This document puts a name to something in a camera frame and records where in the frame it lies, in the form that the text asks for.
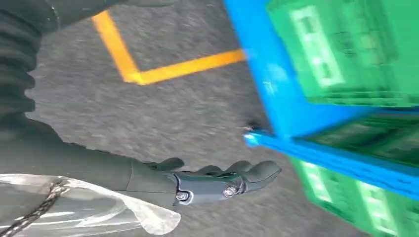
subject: asphalt pavement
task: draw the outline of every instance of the asphalt pavement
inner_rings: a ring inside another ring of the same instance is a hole
[[[239,48],[221,0],[111,10],[141,70]],[[29,116],[65,141],[143,161],[180,157],[191,167],[271,159],[283,172],[261,193],[179,209],[169,237],[357,237],[363,234],[304,197],[286,157],[249,149],[241,129],[268,127],[245,62],[149,86],[124,83],[91,20],[48,36],[39,54]],[[147,236],[142,231],[109,236]]]

